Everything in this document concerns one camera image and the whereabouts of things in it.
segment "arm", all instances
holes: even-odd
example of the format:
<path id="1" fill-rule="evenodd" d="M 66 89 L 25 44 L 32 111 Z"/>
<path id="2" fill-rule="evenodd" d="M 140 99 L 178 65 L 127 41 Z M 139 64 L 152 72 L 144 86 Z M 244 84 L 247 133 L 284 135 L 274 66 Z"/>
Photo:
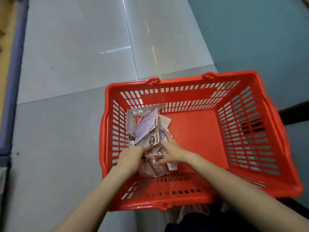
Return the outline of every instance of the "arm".
<path id="1" fill-rule="evenodd" d="M 141 147 L 124 149 L 119 155 L 117 166 L 110 170 L 98 188 L 92 191 L 54 232 L 97 231 L 109 203 L 122 185 L 138 170 L 142 153 Z"/>
<path id="2" fill-rule="evenodd" d="M 197 171 L 218 194 L 261 231 L 307 231 L 309 220 L 242 178 L 179 147 L 168 132 L 162 141 L 169 155 L 162 163 L 184 162 Z"/>

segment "teal wall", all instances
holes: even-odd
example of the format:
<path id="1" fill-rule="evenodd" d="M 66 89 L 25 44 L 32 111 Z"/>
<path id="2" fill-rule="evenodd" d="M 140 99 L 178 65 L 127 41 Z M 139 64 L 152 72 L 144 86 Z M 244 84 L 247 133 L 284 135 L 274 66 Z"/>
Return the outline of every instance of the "teal wall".
<path id="1" fill-rule="evenodd" d="M 309 99 L 301 0 L 188 0 L 218 72 L 256 70 L 278 109 Z"/>

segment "person's right arm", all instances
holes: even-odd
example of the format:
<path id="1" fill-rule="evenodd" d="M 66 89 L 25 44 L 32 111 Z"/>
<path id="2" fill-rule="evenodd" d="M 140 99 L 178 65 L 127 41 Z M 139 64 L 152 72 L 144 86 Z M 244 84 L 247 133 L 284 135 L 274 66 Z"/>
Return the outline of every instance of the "person's right arm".
<path id="1" fill-rule="evenodd" d="M 256 228 L 261 231 L 309 231 L 309 220 L 242 178 L 179 147 L 168 132 L 164 133 L 168 142 L 161 142 L 169 155 L 160 163 L 187 163 Z"/>

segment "hand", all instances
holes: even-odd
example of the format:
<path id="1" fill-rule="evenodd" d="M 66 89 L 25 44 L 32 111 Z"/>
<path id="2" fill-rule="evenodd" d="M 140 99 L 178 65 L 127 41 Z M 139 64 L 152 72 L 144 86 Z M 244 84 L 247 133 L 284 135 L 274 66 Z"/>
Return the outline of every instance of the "hand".
<path id="1" fill-rule="evenodd" d="M 125 148 L 119 155 L 117 167 L 127 172 L 129 176 L 133 175 L 141 164 L 143 152 L 144 148 L 139 146 Z"/>
<path id="2" fill-rule="evenodd" d="M 163 129 L 164 134 L 168 138 L 168 142 L 161 140 L 162 145 L 167 149 L 168 155 L 159 161 L 160 164 L 186 162 L 187 156 L 191 153 L 181 148 L 169 132 Z"/>

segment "red shopping basket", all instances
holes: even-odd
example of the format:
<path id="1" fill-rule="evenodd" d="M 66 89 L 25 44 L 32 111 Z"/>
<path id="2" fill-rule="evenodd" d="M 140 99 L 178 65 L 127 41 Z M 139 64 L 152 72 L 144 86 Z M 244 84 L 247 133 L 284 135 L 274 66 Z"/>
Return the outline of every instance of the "red shopping basket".
<path id="1" fill-rule="evenodd" d="M 172 119 L 168 128 L 181 147 L 273 197 L 294 197 L 303 191 L 280 117 L 254 71 L 109 85 L 100 130 L 102 178 L 128 146 L 127 109 L 159 103 L 168 103 L 162 114 Z M 177 171 L 161 178 L 135 174 L 109 210 L 167 210 L 175 205 L 211 203 L 216 196 L 194 170 L 179 163 Z"/>

